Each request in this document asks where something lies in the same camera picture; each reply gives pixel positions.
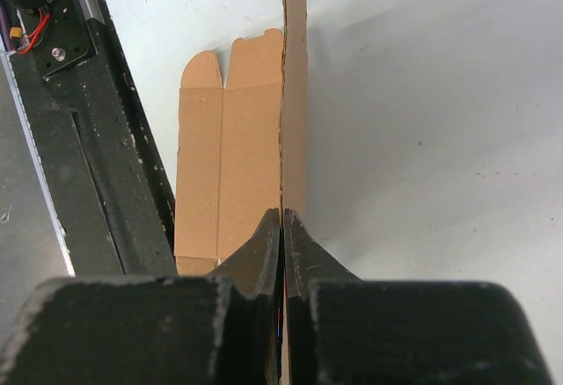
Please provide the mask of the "brown cardboard box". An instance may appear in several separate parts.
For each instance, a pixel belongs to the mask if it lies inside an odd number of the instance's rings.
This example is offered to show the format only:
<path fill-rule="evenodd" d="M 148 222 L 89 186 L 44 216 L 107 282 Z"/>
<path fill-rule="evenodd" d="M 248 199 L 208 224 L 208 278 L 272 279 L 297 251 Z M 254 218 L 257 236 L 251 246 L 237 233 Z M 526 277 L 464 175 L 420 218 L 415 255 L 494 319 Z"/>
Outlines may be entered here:
<path fill-rule="evenodd" d="M 306 0 L 282 0 L 282 28 L 236 39 L 226 73 L 203 51 L 179 90 L 174 256 L 182 310 L 168 384 L 216 384 L 213 321 L 218 285 L 209 275 L 276 208 L 305 207 L 308 112 Z"/>

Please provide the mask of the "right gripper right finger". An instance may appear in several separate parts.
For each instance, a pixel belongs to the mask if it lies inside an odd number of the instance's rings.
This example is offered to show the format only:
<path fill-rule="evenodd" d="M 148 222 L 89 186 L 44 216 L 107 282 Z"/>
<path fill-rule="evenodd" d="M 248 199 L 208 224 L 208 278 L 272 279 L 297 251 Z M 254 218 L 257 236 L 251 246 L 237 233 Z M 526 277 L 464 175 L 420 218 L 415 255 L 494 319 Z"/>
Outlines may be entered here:
<path fill-rule="evenodd" d="M 286 292 L 286 324 L 289 347 L 289 382 L 313 384 L 318 371 L 316 310 L 311 306 L 317 280 L 360 279 L 326 251 L 310 235 L 294 209 L 283 211 L 283 248 Z"/>

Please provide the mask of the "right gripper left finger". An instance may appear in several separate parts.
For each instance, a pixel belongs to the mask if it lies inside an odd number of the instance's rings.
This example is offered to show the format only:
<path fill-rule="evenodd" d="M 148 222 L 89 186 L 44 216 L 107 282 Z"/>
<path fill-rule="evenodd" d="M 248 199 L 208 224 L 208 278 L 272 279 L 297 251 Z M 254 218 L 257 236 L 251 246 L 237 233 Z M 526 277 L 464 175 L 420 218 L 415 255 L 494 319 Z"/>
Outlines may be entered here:
<path fill-rule="evenodd" d="M 216 384 L 277 384 L 282 368 L 280 214 L 262 216 L 252 236 L 209 277 L 218 285 L 213 321 Z"/>

